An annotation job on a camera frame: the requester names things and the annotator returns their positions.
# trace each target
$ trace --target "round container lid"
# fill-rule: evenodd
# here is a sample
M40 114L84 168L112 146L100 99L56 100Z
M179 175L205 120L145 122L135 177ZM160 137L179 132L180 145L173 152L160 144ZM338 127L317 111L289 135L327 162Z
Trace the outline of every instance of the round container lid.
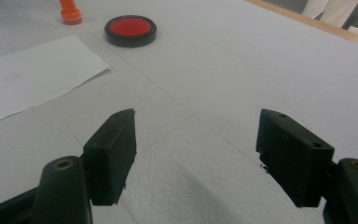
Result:
M104 30L110 43L124 48L137 48L156 39L157 26L146 17L128 15L110 20Z

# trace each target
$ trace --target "wooden edge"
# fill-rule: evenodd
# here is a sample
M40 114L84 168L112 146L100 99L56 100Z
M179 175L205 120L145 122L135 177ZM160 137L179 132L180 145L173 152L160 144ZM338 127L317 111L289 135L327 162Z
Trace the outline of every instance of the wooden edge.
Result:
M267 3L267 2L264 2L264 1L261 1L261 0L245 0L246 2L249 2L249 3L252 3L258 7L262 7L262 8L265 8L267 10L270 10L270 11L273 11L275 13L278 13L278 14L281 14L287 18L290 18L290 19L293 19L295 21L299 21L299 22L302 22L302 23L305 23L309 26L312 26L312 27L315 27L319 30L323 30L327 33L330 33L332 35L337 35L337 36L340 36L342 38L345 38L347 40L350 40L350 41L354 41L354 42L357 42L358 43L358 35L357 34L354 34L354 33L351 33L347 30L343 30L341 28L338 28L336 26L333 26L333 25L330 25L330 24L327 24L325 22L322 22L322 21L316 21L312 18L309 18L309 17L306 17L306 16L303 16L303 15L300 15L300 14L297 14L293 11L290 11L290 10L287 10L285 8L282 8L282 7L277 7L277 6L274 6L270 3Z

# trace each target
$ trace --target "orange object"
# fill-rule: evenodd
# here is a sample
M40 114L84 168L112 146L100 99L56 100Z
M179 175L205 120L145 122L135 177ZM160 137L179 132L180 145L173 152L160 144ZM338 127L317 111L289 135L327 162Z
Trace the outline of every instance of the orange object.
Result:
M82 22L79 9L76 8L74 0L60 0L63 23L76 25Z

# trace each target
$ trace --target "white table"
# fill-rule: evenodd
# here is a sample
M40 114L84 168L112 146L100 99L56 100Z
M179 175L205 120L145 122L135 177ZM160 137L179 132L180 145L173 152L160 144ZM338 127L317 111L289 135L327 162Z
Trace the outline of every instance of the white table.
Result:
M358 44L240 0L0 0L0 56L68 35L111 66L70 93L0 120L0 202L82 147L113 113L136 110L138 155L120 203L94 223L323 223L258 165L261 108L283 112L358 158ZM152 44L108 44L120 15L158 26Z

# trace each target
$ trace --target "paper sheet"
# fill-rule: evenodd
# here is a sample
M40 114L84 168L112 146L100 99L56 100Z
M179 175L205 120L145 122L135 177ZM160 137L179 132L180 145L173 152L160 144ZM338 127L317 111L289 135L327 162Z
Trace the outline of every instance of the paper sheet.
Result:
M0 57L0 119L66 94L108 67L74 35Z

